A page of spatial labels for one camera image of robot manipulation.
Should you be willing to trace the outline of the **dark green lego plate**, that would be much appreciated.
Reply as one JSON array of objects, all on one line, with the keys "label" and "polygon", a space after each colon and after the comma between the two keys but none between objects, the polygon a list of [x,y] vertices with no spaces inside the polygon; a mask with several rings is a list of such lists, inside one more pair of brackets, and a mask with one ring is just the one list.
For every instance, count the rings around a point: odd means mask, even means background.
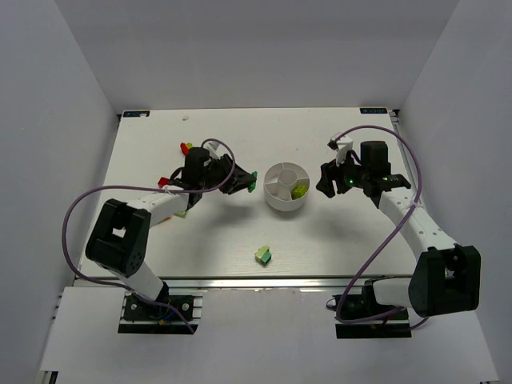
[{"label": "dark green lego plate", "polygon": [[249,193],[252,193],[255,189],[256,189],[256,185],[257,185],[257,179],[258,179],[258,172],[257,171],[254,171],[252,174],[252,181],[250,182],[247,190]]}]

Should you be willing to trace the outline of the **pale green curved lego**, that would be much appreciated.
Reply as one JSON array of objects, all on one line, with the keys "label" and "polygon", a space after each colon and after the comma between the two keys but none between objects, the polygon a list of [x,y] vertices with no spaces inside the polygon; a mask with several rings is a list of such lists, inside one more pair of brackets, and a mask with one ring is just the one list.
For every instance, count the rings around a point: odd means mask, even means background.
[{"label": "pale green curved lego", "polygon": [[271,257],[270,248],[268,246],[260,247],[255,253],[256,259],[267,260]]}]

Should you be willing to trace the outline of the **dark green lego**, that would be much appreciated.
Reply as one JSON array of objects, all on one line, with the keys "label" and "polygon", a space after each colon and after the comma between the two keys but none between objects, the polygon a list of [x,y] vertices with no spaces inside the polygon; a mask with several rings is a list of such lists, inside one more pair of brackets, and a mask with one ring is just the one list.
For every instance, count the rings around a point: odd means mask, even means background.
[{"label": "dark green lego", "polygon": [[271,258],[272,258],[272,253],[269,252],[268,250],[258,251],[255,254],[256,261],[263,266],[266,266],[269,263],[269,261],[271,260]]}]

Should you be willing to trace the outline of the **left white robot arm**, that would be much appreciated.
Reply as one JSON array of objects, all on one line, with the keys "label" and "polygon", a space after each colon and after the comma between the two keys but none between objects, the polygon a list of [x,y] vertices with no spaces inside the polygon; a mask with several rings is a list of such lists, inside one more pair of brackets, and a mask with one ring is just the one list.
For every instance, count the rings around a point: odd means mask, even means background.
[{"label": "left white robot arm", "polygon": [[253,191],[255,172],[249,173],[228,154],[193,147],[184,165],[158,182],[159,192],[122,202],[111,198],[100,211],[86,244],[86,257],[108,270],[129,290],[152,302],[164,303],[168,286],[145,263],[150,229],[171,216],[187,212],[206,190],[234,194]]}]

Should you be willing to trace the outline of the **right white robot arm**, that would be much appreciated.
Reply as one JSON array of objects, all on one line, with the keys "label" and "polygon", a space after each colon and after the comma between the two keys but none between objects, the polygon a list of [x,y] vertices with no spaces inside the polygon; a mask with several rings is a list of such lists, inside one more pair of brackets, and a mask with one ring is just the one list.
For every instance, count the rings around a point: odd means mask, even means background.
[{"label": "right white robot arm", "polygon": [[474,246],[462,246],[415,200],[410,183],[392,174],[384,141],[366,141],[360,154],[349,138],[329,144],[336,157],[321,166],[316,185],[328,198],[352,188],[363,191],[399,230],[417,263],[409,278],[365,281],[359,295],[338,301],[340,318],[388,316],[396,308],[411,308],[422,317],[476,310],[479,304],[481,256]]}]

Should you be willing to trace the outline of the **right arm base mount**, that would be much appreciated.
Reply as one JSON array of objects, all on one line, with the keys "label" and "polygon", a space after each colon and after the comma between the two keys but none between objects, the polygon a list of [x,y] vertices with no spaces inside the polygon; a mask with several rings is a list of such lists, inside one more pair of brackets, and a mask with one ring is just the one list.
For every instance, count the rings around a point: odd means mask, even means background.
[{"label": "right arm base mount", "polygon": [[407,310],[364,303],[362,294],[349,294],[335,320],[336,339],[410,338]]}]

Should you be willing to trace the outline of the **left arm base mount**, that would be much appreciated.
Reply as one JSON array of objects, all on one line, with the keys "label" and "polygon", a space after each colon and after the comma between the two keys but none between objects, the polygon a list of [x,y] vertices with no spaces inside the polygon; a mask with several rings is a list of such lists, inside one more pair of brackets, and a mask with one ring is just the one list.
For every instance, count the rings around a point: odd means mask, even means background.
[{"label": "left arm base mount", "polygon": [[125,294],[120,319],[119,334],[192,335],[202,316],[203,296],[200,294],[171,294],[168,303],[174,310],[142,302],[132,294]]}]

